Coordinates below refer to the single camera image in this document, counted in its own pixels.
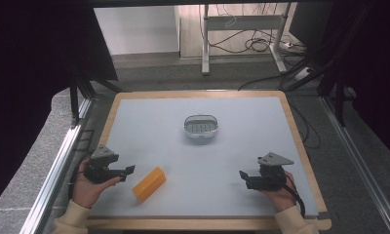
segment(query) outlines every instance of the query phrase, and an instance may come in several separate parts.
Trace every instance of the orange block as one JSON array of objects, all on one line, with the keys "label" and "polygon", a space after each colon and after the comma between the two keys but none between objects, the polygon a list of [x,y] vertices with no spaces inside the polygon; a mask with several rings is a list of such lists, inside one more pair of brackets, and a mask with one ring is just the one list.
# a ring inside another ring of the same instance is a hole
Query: orange block
[{"label": "orange block", "polygon": [[132,191],[141,202],[144,202],[166,180],[167,178],[165,177],[164,171],[161,168],[156,167],[149,175],[138,183]]}]

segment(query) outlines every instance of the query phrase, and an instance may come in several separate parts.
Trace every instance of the human hand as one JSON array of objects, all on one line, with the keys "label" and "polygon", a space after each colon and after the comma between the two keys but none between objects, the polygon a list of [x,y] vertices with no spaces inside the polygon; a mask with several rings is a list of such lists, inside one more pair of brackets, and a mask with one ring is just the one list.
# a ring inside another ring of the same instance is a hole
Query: human hand
[{"label": "human hand", "polygon": [[[289,172],[285,172],[285,174],[288,177],[287,186],[295,191],[295,186],[293,185],[293,175]],[[288,208],[295,206],[295,198],[284,187],[282,187],[278,191],[260,190],[260,192],[265,194],[271,200],[278,212],[282,212]]]},{"label": "human hand", "polygon": [[95,184],[89,181],[84,175],[89,159],[83,160],[79,166],[76,179],[74,181],[72,200],[77,205],[90,209],[92,205],[98,200],[101,192],[104,189],[116,185],[120,181],[120,177],[114,177],[106,182]]}]

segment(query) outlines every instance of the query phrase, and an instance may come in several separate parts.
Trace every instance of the wall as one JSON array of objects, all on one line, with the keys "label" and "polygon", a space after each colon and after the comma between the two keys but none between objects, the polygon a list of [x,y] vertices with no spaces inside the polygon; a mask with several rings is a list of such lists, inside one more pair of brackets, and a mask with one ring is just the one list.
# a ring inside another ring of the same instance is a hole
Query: wall
[{"label": "wall", "polygon": [[177,7],[95,9],[110,54],[177,52]]}]

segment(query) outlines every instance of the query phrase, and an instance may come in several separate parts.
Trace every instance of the gray floor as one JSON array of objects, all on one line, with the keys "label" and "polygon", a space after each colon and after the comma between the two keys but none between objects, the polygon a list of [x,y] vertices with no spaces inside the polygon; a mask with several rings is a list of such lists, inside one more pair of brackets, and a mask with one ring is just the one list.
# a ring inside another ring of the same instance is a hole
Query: gray floor
[{"label": "gray floor", "polygon": [[[213,60],[211,74],[207,77],[201,74],[199,59],[181,60],[174,55],[157,58],[154,55],[152,58],[114,58],[114,62],[119,82],[113,83],[129,91],[236,90],[245,82],[278,74],[271,57],[217,58]],[[273,90],[279,84],[280,80],[269,79],[251,84],[246,89]],[[69,175],[79,159],[98,142],[115,94],[101,85],[94,86],[98,95],[93,100],[92,113],[76,141],[70,156],[72,163],[63,170],[65,176],[58,184],[38,233],[50,233],[53,218],[63,214]],[[331,230],[323,233],[390,233],[321,99],[316,95],[316,87],[317,81],[314,81],[288,93],[288,98],[299,111],[293,112],[299,130],[303,136],[308,132],[304,144],[332,220]],[[20,232],[70,127],[69,106],[68,91],[54,97],[52,112],[44,129],[0,198],[0,233]],[[344,113],[346,131],[390,201],[389,150],[358,116],[351,102],[346,102]],[[121,232],[93,230],[91,233]]]}]

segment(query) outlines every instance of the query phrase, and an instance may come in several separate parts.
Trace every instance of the wrist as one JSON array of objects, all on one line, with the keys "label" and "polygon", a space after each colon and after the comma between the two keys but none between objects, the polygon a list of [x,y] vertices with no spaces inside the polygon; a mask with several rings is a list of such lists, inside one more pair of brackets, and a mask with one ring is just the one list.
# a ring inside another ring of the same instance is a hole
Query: wrist
[{"label": "wrist", "polygon": [[286,209],[295,206],[295,200],[293,199],[278,199],[277,201],[273,201],[273,204],[278,212],[283,212]]},{"label": "wrist", "polygon": [[79,199],[79,200],[78,200],[78,199],[73,198],[72,200],[73,200],[73,202],[74,202],[75,204],[79,205],[79,206],[82,207],[82,208],[85,208],[85,209],[91,209],[91,208],[92,208],[92,205],[83,202],[82,199]]}]

